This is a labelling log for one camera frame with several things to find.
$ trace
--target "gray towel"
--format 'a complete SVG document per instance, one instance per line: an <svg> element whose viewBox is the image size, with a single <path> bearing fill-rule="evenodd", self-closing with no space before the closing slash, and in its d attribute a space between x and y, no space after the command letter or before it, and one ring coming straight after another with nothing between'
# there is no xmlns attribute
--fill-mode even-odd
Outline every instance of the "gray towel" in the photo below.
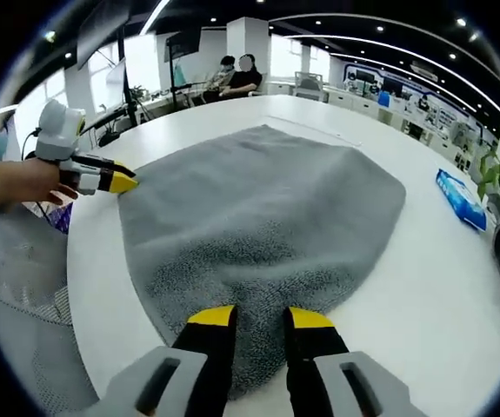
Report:
<svg viewBox="0 0 500 417"><path fill-rule="evenodd" d="M137 173L139 187L119 199L134 287L169 345L191 315L238 305L231 399L283 365L286 307L327 313L359 287L406 194L353 148L267 126Z"/></svg>

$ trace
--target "monitor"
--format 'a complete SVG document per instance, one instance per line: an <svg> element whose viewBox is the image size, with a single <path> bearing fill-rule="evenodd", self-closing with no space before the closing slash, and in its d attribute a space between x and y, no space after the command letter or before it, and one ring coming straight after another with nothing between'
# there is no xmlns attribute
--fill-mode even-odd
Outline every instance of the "monitor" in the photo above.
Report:
<svg viewBox="0 0 500 417"><path fill-rule="evenodd" d="M111 35L130 20L130 3L130 0L103 0L85 19L77 34L79 70Z"/></svg>
<svg viewBox="0 0 500 417"><path fill-rule="evenodd" d="M112 109L122 104L125 74L126 60L124 58L106 77L107 100L104 105L107 109Z"/></svg>
<svg viewBox="0 0 500 417"><path fill-rule="evenodd" d="M391 78L385 77L383 80L383 87L381 89L390 94L394 93L396 96L401 96L403 94L403 84Z"/></svg>
<svg viewBox="0 0 500 417"><path fill-rule="evenodd" d="M199 41L201 39L201 30L186 30L176 33L167 38L166 48L164 50L164 61L170 60L169 46L172 48L172 60L181 58L189 54L195 54L199 51Z"/></svg>
<svg viewBox="0 0 500 417"><path fill-rule="evenodd" d="M359 69L356 71L356 79L365 81L370 84L375 83L375 76L373 74L365 71L360 71Z"/></svg>

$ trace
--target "ceiling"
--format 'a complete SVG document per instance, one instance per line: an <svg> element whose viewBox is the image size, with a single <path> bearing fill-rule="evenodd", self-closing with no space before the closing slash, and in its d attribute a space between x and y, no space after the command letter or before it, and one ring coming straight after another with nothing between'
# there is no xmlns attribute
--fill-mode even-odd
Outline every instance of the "ceiling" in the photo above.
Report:
<svg viewBox="0 0 500 417"><path fill-rule="evenodd" d="M44 78L63 66L75 63L75 54L71 59L64 58L66 52L74 52L77 30L81 22L89 15L99 0L78 0L67 19L54 25L57 33L54 43L40 39L35 49L32 64L33 75L21 91L21 96L40 83ZM157 0L132 0L131 19L124 31L126 36L139 33L143 24L155 8ZM263 20L273 20L272 33L279 35L329 35L351 36L360 39L377 41L393 45L429 58L443 65L446 69L468 80L481 90L491 101L500 107L500 80L496 76L497 68L486 53L486 43L483 32L474 26L468 16L460 10L453 10L445 1L427 5L417 0L394 0L382 2L379 0L171 0L165 7L151 31L169 33L201 26L224 26L227 22L239 17L255 17ZM318 14L321 16L299 15ZM367 15L368 18L349 17L347 14ZM465 27L457 24L457 18L465 18ZM382 25L383 32L376 27ZM475 32L480 37L471 42L470 37ZM381 63L402 67L410 70L412 61L426 63L408 53L394 50L378 44L341 39L305 39L304 43L324 48L329 45L329 52L338 52L351 56L363 56ZM445 69L428 64L438 79L445 80L441 87L455 96L460 97L477 110L475 117L489 129L496 129L500 135L500 112L489 101L476 92L459 77L453 76ZM449 100L463 105L452 96Z"/></svg>

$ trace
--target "tissue box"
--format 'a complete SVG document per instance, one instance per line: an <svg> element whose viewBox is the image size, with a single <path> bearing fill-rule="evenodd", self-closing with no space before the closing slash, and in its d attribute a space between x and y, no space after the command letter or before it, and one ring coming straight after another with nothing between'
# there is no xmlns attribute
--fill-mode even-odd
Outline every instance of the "tissue box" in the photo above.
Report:
<svg viewBox="0 0 500 417"><path fill-rule="evenodd" d="M487 228L485 211L462 181L442 169L439 169L436 181L460 220L480 230Z"/></svg>

